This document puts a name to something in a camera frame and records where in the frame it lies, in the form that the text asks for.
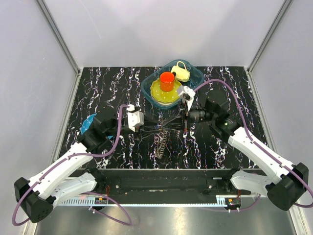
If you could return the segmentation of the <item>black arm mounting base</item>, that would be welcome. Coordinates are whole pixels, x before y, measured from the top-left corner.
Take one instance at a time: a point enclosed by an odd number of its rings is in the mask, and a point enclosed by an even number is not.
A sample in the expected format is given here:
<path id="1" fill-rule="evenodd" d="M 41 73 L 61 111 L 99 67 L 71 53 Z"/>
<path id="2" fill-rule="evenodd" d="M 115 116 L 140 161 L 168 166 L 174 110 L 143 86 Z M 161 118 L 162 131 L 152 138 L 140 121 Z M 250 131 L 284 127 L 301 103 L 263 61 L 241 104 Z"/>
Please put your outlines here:
<path id="1" fill-rule="evenodd" d="M 100 180 L 98 192 L 109 195 L 135 192 L 196 191 L 237 195 L 230 183 L 234 169 L 78 169 L 72 177 L 91 173 Z"/>

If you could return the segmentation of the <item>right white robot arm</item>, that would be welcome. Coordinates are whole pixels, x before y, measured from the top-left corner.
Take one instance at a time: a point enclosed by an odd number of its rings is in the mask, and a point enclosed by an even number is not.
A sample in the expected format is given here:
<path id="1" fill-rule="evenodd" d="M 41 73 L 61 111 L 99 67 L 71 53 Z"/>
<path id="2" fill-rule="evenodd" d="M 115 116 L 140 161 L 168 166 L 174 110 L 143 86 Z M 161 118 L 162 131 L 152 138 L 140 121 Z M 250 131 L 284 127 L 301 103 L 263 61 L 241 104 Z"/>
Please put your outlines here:
<path id="1" fill-rule="evenodd" d="M 288 211 L 309 190 L 309 169 L 303 163 L 293 164 L 279 156 L 246 127 L 243 118 L 227 112 L 228 100 L 223 95 L 209 95 L 204 108 L 192 109 L 195 92 L 186 88 L 176 92 L 180 99 L 179 120 L 184 130 L 189 123 L 206 122 L 212 134 L 242 152 L 265 173 L 264 176 L 236 170 L 222 181 L 224 192 L 247 190 L 266 196 L 273 205 Z"/>

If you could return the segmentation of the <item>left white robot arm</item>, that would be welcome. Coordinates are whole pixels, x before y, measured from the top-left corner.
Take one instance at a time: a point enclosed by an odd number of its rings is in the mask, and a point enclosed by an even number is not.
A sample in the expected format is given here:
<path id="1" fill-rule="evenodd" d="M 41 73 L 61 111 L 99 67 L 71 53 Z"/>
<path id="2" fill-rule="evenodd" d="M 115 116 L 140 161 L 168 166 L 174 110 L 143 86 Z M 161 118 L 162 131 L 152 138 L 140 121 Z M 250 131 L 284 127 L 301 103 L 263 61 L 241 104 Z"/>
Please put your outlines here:
<path id="1" fill-rule="evenodd" d="M 16 222 L 19 208 L 23 209 L 29 221 L 37 223 L 46 218 L 56 206 L 73 196 L 91 191 L 102 193 L 106 182 L 97 171 L 84 173 L 69 182 L 64 182 L 64 179 L 92 159 L 111 155 L 118 145 L 122 130 L 136 132 L 148 120 L 140 111 L 128 112 L 127 115 L 126 121 L 123 121 L 120 114 L 117 124 L 110 128 L 102 125 L 98 120 L 100 115 L 96 114 L 81 139 L 61 158 L 29 180 L 19 178 L 14 183 L 17 205 L 12 215 L 12 224 L 23 225 Z"/>

